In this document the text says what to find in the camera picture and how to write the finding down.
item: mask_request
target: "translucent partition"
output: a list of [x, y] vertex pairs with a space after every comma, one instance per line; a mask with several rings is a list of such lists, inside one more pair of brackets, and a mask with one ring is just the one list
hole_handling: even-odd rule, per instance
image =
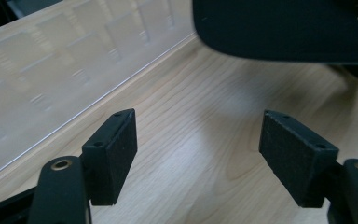
[[0, 170], [193, 33], [189, 0], [64, 0], [0, 28]]

